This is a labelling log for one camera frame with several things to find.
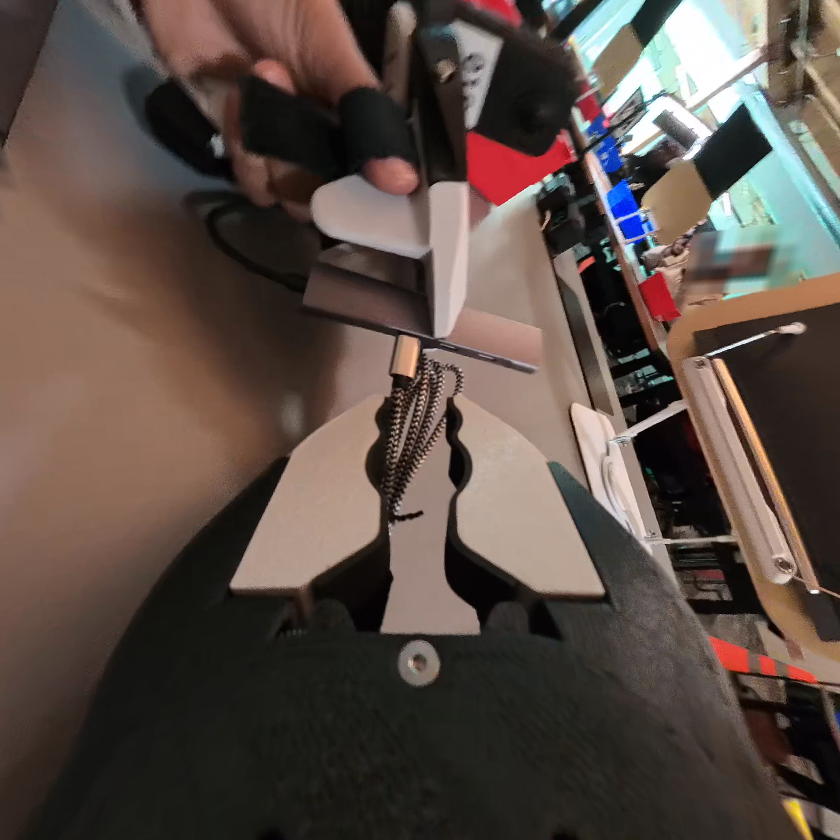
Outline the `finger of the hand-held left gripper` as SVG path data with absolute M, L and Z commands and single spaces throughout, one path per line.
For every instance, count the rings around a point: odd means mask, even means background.
M 427 292 L 432 334 L 453 332 L 466 303 L 469 278 L 469 184 L 437 182 L 427 192 L 429 257 Z
M 310 212 L 317 229 L 340 242 L 421 259 L 430 252 L 427 193 L 383 192 L 361 175 L 322 185 Z

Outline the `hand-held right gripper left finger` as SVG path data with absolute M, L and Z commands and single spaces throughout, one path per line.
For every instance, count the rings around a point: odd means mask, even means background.
M 248 542 L 238 595 L 372 597 L 392 582 L 382 496 L 369 457 L 382 394 L 320 426 L 291 452 Z

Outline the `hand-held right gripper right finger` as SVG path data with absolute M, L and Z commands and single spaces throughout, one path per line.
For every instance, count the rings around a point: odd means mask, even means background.
M 600 601 L 606 590 L 550 469 L 516 429 L 448 400 L 446 580 L 463 601 Z

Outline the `slim grey usb hub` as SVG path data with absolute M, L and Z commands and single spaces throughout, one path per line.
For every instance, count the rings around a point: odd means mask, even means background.
M 463 308 L 449 336 L 432 334 L 427 268 L 422 260 L 340 244 L 311 268 L 302 305 L 311 314 L 350 326 L 401 335 L 423 350 L 442 350 L 522 373 L 543 362 L 539 328 Z

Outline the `black desk pad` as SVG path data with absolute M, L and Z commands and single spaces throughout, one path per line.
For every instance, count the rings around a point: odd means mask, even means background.
M 616 394 L 588 300 L 581 287 L 564 273 L 558 260 L 554 263 L 554 274 L 590 407 L 614 417 Z

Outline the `person's left hand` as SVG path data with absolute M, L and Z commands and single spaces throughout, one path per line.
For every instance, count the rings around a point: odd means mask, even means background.
M 239 123 L 238 80 L 257 76 L 290 95 L 337 106 L 360 88 L 382 89 L 334 1 L 133 2 L 163 68 L 198 97 L 220 129 L 235 180 L 259 207 L 282 206 L 311 220 L 320 186 L 294 164 L 247 152 Z

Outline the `red plastic bin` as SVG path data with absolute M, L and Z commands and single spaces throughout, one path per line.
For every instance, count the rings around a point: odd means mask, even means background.
M 466 135 L 467 181 L 489 203 L 500 206 L 523 190 L 577 161 L 568 130 L 561 131 L 548 152 L 530 156 L 489 140 Z

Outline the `blue plastic bin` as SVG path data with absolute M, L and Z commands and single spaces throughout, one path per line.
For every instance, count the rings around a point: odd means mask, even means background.
M 611 130 L 608 118 L 601 115 L 594 119 L 587 129 L 588 141 L 585 151 L 594 153 L 604 173 L 612 174 L 623 168 L 620 146 Z
M 635 244 L 653 233 L 654 226 L 626 180 L 621 180 L 606 194 L 606 201 L 615 225 L 627 243 Z

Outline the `small red bin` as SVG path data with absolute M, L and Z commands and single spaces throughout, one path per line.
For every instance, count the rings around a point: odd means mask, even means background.
M 671 294 L 666 275 L 658 270 L 638 284 L 639 294 L 650 317 L 660 323 L 680 318 L 680 310 Z

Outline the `black monitor pale frame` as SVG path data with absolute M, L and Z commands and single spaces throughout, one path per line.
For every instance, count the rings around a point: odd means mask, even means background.
M 759 600 L 838 662 L 838 273 L 696 308 L 668 358 Z

